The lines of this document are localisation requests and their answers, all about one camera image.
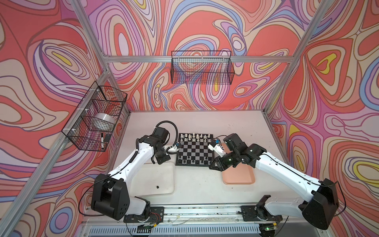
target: black wire basket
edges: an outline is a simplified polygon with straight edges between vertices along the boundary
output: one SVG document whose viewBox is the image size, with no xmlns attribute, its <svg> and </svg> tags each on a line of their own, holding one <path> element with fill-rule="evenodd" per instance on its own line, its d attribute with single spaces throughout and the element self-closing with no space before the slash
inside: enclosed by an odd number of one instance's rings
<svg viewBox="0 0 379 237">
<path fill-rule="evenodd" d="M 126 99 L 125 92 L 98 85 L 69 132 L 62 132 L 79 150 L 105 151 Z"/>
<path fill-rule="evenodd" d="M 171 83 L 231 85 L 231 54 L 229 50 L 171 51 Z"/>
</svg>

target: chessboard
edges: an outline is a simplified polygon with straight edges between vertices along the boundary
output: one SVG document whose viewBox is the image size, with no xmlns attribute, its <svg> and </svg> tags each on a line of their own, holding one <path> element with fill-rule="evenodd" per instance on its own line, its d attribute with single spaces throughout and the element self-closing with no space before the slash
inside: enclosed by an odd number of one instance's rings
<svg viewBox="0 0 379 237">
<path fill-rule="evenodd" d="M 176 165 L 209 166 L 214 159 L 213 151 L 208 149 L 212 139 L 213 134 L 180 133 L 178 142 L 182 146 L 176 155 Z"/>
</svg>

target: psychedelic wallpaper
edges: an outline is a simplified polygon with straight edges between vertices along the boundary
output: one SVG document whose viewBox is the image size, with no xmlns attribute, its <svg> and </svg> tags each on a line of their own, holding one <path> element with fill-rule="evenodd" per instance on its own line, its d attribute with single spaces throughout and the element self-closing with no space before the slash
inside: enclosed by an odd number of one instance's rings
<svg viewBox="0 0 379 237">
<path fill-rule="evenodd" d="M 173 85 L 171 63 L 110 64 L 129 110 L 263 109 L 285 63 L 235 63 L 231 85 Z"/>
<path fill-rule="evenodd" d="M 318 0 L 83 1 L 106 55 L 292 55 Z M 113 63 L 130 110 L 263 109 L 285 64 L 235 63 L 231 86 L 172 85 L 170 63 Z"/>
<path fill-rule="evenodd" d="M 378 1 L 335 1 L 269 111 L 291 165 L 341 183 L 335 236 L 379 236 L 378 39 Z"/>
<path fill-rule="evenodd" d="M 0 218 L 102 73 L 69 2 L 0 0 Z M 73 235 L 124 121 L 106 152 L 67 145 L 12 236 Z"/>
</svg>

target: cable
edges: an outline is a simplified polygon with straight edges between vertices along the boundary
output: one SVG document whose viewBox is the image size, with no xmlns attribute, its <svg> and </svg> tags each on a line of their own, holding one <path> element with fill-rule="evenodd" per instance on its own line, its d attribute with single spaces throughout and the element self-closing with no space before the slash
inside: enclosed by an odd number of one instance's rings
<svg viewBox="0 0 379 237">
<path fill-rule="evenodd" d="M 270 157 L 270 159 L 273 160 L 275 163 L 277 163 L 277 164 L 283 166 L 284 168 L 288 169 L 286 166 L 284 166 L 284 165 L 280 164 L 279 162 L 275 161 L 271 156 L 269 156 L 269 155 L 267 155 L 267 154 L 262 154 L 262 155 L 266 155 L 266 156 Z M 336 214 L 336 215 L 334 215 L 334 216 L 336 217 L 336 216 L 340 215 L 342 212 L 344 212 L 344 211 L 346 210 L 346 199 L 345 199 L 345 195 L 344 195 L 343 192 L 342 192 L 342 188 L 341 188 L 340 182 L 339 182 L 338 180 L 337 180 L 335 183 L 332 183 L 331 185 L 316 184 L 316 183 L 313 183 L 312 181 L 310 181 L 310 180 L 308 180 L 308 179 L 302 177 L 301 175 L 299 175 L 298 173 L 294 172 L 293 170 L 291 170 L 291 169 L 288 169 L 288 170 L 290 170 L 290 171 L 293 172 L 294 174 L 300 176 L 301 178 L 303 178 L 304 180 L 308 181 L 309 183 L 314 184 L 314 185 L 317 185 L 317 186 L 320 186 L 320 187 L 331 187 L 331 186 L 335 186 L 336 184 L 338 184 L 338 186 L 339 186 L 339 188 L 340 188 L 340 191 L 341 191 L 341 194 L 342 194 L 342 197 L 343 197 L 343 202 L 344 202 L 345 207 L 342 209 L 342 211 L 340 211 L 338 214 Z"/>
<path fill-rule="evenodd" d="M 168 132 L 168 138 L 167 138 L 166 142 L 163 145 L 165 146 L 168 143 L 169 140 L 170 140 L 170 132 Z"/>
<path fill-rule="evenodd" d="M 340 191 L 341 191 L 341 194 L 342 194 L 342 197 L 343 197 L 343 202 L 345 203 L 345 206 L 344 206 L 344 208 L 342 209 L 342 211 L 340 211 L 338 214 L 334 215 L 335 217 L 338 216 L 338 215 L 340 215 L 340 214 L 341 214 L 342 212 L 344 212 L 345 209 L 346 209 L 346 199 L 345 199 L 345 195 L 344 195 L 343 192 L 342 192 L 340 182 L 338 182 L 338 186 L 340 187 Z"/>
<path fill-rule="evenodd" d="M 285 219 L 285 222 L 284 222 L 284 224 L 282 225 L 282 228 L 280 228 L 280 230 L 279 230 L 278 232 L 276 232 L 276 234 L 274 235 L 274 237 L 277 236 L 277 235 L 279 234 L 279 232 L 283 229 L 284 225 L 286 224 L 286 222 L 287 222 L 287 220 L 288 220 L 288 217 L 289 217 L 289 216 L 287 216 L 287 219 Z"/>
<path fill-rule="evenodd" d="M 126 228 L 128 229 L 128 232 L 129 232 L 130 236 L 134 237 L 134 235 L 132 235 L 132 234 L 130 233 L 130 230 L 129 230 L 129 228 L 128 228 L 128 224 L 127 224 L 126 222 L 125 222 L 125 225 L 126 225 Z"/>
<path fill-rule="evenodd" d="M 88 192 L 88 190 L 90 190 L 90 188 L 92 188 L 95 184 L 97 184 L 97 183 L 99 183 L 99 182 L 101 182 L 101 181 L 104 181 L 104 180 L 106 180 L 106 179 L 108 179 L 108 178 L 110 178 L 110 177 L 112 177 L 112 176 L 114 176 L 114 175 L 116 175 L 116 174 L 113 174 L 113 175 L 111 175 L 111 176 L 109 176 L 109 177 L 106 177 L 105 179 L 102 179 L 102 180 L 99 180 L 99 181 L 97 181 L 97 182 L 95 182 L 93 185 L 91 185 L 84 193 L 83 193 L 83 195 L 81 196 L 81 198 L 80 198 L 80 200 L 79 200 L 79 202 L 78 202 L 78 211 L 79 211 L 79 213 L 80 214 L 82 214 L 83 216 L 85 216 L 85 217 L 101 217 L 101 216 L 104 216 L 103 214 L 101 214 L 101 215 L 87 215 L 87 214 L 84 214 L 84 213 L 82 213 L 81 211 L 80 211 L 80 203 L 81 203 L 81 200 L 83 199 L 83 197 L 84 197 L 84 195 L 86 194 L 86 192 Z"/>
<path fill-rule="evenodd" d="M 219 137 L 227 137 L 227 135 L 219 135 L 218 137 L 215 137 L 214 139 L 219 138 Z"/>
<path fill-rule="evenodd" d="M 154 132 L 153 134 L 155 133 L 155 131 L 157 130 L 157 127 L 163 123 L 169 123 L 169 124 L 172 124 L 175 128 L 175 133 L 176 133 L 176 136 L 175 136 L 175 140 L 174 140 L 174 143 L 172 144 L 173 146 L 176 144 L 176 141 L 178 140 L 178 136 L 179 136 L 179 133 L 178 133 L 178 128 L 176 127 L 175 123 L 171 122 L 171 121 L 168 121 L 168 120 L 164 120 L 162 122 L 159 122 L 155 128 L 154 128 Z"/>
</svg>

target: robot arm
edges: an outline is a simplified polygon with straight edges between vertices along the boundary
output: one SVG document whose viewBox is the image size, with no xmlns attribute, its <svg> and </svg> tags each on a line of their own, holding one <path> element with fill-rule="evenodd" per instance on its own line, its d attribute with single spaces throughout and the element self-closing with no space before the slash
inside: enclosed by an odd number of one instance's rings
<svg viewBox="0 0 379 237">
<path fill-rule="evenodd" d="M 136 149 L 119 166 L 108 175 L 99 174 L 95 178 L 91 209 L 116 220 L 125 215 L 148 218 L 150 203 L 141 198 L 129 197 L 128 188 L 133 177 L 150 158 L 155 156 L 160 165 L 170 160 L 169 154 L 179 150 L 179 143 L 167 150 L 164 148 L 169 132 L 159 127 L 159 124 L 153 134 L 136 140 Z"/>
<path fill-rule="evenodd" d="M 278 199 L 265 195 L 257 205 L 257 215 L 260 219 L 267 219 L 269 215 L 290 215 L 304 217 L 310 224 L 327 229 L 335 215 L 339 203 L 335 184 L 324 179 L 308 176 L 274 157 L 270 152 L 257 144 L 249 147 L 235 133 L 224 138 L 225 144 L 231 150 L 228 154 L 220 154 L 209 168 L 224 171 L 228 167 L 236 167 L 244 163 L 262 170 L 294 190 L 301 198 Z M 215 151 L 218 144 L 211 143 Z"/>
</svg>

